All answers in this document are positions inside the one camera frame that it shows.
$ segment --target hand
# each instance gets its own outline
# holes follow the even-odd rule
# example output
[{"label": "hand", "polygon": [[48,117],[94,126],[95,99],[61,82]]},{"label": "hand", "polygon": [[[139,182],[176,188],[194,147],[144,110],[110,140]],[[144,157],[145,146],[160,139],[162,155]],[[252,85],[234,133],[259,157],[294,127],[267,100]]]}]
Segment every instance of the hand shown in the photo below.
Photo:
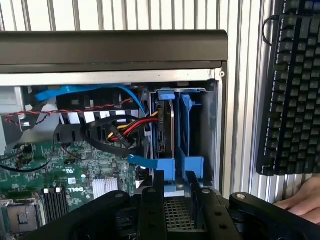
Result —
[{"label": "hand", "polygon": [[320,224],[320,177],[310,178],[296,195],[275,205],[314,224]]}]

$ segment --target keyboard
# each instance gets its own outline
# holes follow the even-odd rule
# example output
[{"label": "keyboard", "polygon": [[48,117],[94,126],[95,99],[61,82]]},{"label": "keyboard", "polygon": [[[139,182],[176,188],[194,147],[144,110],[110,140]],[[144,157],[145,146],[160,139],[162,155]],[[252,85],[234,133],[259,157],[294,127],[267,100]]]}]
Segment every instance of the keyboard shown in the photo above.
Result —
[{"label": "keyboard", "polygon": [[265,176],[318,174],[320,1],[282,0],[281,4],[256,171]]}]

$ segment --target green circuit board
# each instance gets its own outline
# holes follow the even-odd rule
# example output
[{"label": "green circuit board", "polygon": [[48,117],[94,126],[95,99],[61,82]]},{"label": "green circuit board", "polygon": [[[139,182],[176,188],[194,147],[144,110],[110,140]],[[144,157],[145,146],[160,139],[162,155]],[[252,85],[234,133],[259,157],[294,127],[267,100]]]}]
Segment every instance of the green circuit board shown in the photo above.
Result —
[{"label": "green circuit board", "polygon": [[[133,194],[136,189],[135,167],[128,159],[92,148],[85,142],[76,142],[67,150],[78,158],[67,155],[60,144],[56,144],[51,163],[33,173],[16,173],[0,170],[0,198],[25,198],[44,188],[63,187],[66,192],[69,211],[94,199],[93,181],[96,179],[117,178],[118,189]],[[52,143],[32,144],[32,152],[23,154],[23,161],[29,163],[22,169],[33,169],[45,164],[52,154]],[[16,168],[22,161],[17,157],[1,161],[2,165]]]}]

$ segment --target corrugated metal wall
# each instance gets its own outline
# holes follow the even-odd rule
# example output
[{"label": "corrugated metal wall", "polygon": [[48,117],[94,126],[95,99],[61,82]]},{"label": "corrugated metal wall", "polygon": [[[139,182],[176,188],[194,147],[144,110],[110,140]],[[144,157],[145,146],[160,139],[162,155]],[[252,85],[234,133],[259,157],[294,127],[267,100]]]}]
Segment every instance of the corrugated metal wall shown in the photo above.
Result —
[{"label": "corrugated metal wall", "polygon": [[273,5],[272,0],[0,0],[0,30],[226,30],[229,61],[223,195],[250,192],[273,202],[290,197],[310,177],[255,173],[269,56],[260,26]]}]

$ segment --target yellow wire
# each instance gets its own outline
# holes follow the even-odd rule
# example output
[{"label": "yellow wire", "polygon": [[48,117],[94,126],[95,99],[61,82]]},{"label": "yellow wire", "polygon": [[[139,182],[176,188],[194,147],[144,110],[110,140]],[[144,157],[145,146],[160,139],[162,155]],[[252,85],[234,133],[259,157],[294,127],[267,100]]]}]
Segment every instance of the yellow wire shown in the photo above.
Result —
[{"label": "yellow wire", "polygon": [[[159,111],[155,111],[155,112],[151,115],[151,117],[156,116],[158,113],[159,113]],[[118,129],[118,130],[119,130],[119,129],[125,129],[126,127],[129,127],[132,123],[134,123],[134,122],[131,122],[131,123],[127,124],[127,125],[118,126],[116,129]],[[107,139],[110,139],[113,135],[114,135],[114,133],[111,132],[111,133],[108,135],[108,138],[107,138]]]}]

